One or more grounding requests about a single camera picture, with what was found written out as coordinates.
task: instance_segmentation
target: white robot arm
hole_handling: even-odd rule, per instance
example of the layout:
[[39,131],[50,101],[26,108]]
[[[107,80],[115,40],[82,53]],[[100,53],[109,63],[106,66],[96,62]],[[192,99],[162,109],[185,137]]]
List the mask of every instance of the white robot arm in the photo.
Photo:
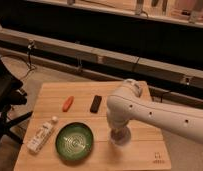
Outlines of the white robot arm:
[[203,110],[142,100],[138,82],[125,80],[107,99],[107,120],[115,132],[139,120],[203,144]]

